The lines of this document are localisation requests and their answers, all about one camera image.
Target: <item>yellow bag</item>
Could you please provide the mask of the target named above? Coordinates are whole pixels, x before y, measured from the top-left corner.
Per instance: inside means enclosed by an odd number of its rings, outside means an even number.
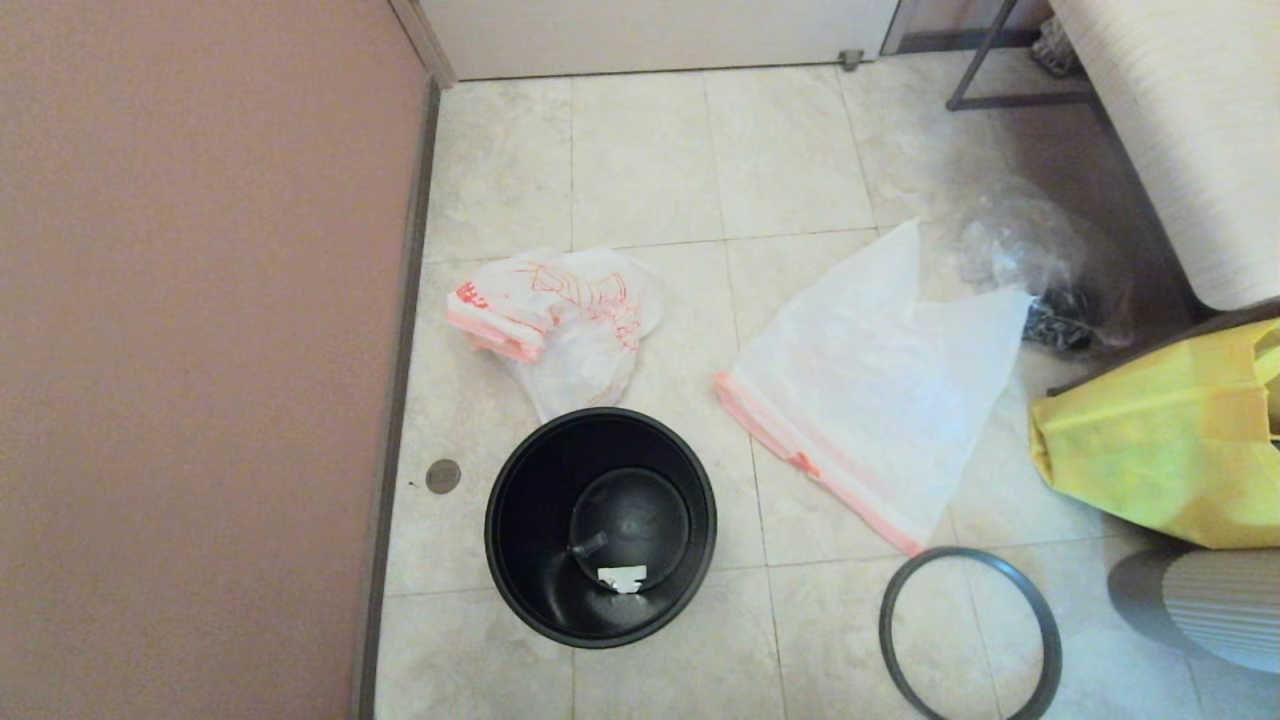
[[[1280,319],[1157,350],[1032,407],[1053,489],[1211,548],[1280,546]]]

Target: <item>black trash can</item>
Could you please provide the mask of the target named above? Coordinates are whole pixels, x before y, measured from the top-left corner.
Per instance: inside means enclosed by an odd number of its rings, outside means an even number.
[[[716,498],[698,456],[662,423],[618,407],[536,429],[498,474],[485,515],[489,571],[507,605],[582,648],[669,623],[714,547]]]

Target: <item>black rubber ring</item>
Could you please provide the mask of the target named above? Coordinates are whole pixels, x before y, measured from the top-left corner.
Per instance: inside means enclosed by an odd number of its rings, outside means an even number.
[[[1023,575],[1018,568],[989,552],[969,547],[934,547],[908,560],[906,564],[897,569],[897,573],[893,573],[888,587],[884,588],[884,601],[881,602],[881,655],[884,656],[884,666],[888,669],[888,676],[893,679],[893,684],[897,685],[902,697],[925,717],[931,720],[947,720],[925,705],[920,700],[920,696],[915,694],[915,691],[906,682],[906,675],[902,674],[902,666],[897,664],[897,652],[893,651],[893,606],[897,605],[897,594],[902,591],[902,585],[906,584],[913,573],[938,557],[951,556],[969,557],[1000,570],[1001,574],[1018,585],[1018,589],[1023,592],[1023,597],[1030,603],[1032,611],[1036,612],[1036,621],[1041,626],[1041,643],[1044,646],[1041,678],[1027,703],[1019,707],[1018,712],[1009,716],[1009,720],[1036,720],[1044,715],[1050,703],[1053,702],[1053,694],[1057,693],[1057,684],[1062,679],[1062,637],[1057,632],[1057,621],[1053,620],[1053,611],[1050,610],[1048,602],[1044,601],[1044,596],[1036,588],[1036,584],[1027,575]]]

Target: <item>tile floor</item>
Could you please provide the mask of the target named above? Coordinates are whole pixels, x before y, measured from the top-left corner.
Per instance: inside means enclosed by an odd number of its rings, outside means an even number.
[[[942,101],[968,59],[445,92],[385,588],[381,720],[915,716],[877,644],[881,594],[902,557],[754,443],[718,407],[712,373],[788,296],[911,217],[925,219],[929,292],[964,292],[948,222],[1011,173],[1123,241],[1143,278],[1140,329],[1185,323],[1089,110],[950,114]],[[1057,87],[1009,51],[975,90],[1038,85]],[[719,506],[714,564],[694,602],[623,648],[577,651],[538,635],[485,565],[490,484],[538,423],[499,364],[447,325],[443,299],[484,260],[532,247],[625,249],[668,281],[671,310],[645,340],[623,404],[689,441]],[[1052,493],[1027,456],[1028,400],[1082,372],[1023,351],[934,541],[996,548],[1050,598],[1066,647],[1051,717],[1276,717],[1275,678],[1184,657],[1111,610],[1110,564],[1156,541]],[[463,469],[447,496],[422,487],[439,457]],[[916,688],[950,717],[1007,716],[1038,673],[1029,609],[980,566],[922,571],[895,628]]]

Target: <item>clear plastic bag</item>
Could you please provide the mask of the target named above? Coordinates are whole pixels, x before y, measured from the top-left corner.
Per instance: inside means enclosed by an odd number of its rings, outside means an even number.
[[[791,299],[716,377],[748,432],[911,555],[1009,383],[1030,301],[919,302],[919,268],[913,220]]]
[[[662,318],[662,281],[612,250],[538,251],[489,263],[445,302],[449,323],[506,359],[547,421],[617,404]]]
[[[1096,225],[1014,178],[983,193],[960,227],[965,281],[1036,296],[1024,340],[1057,351],[1133,342],[1133,274]]]

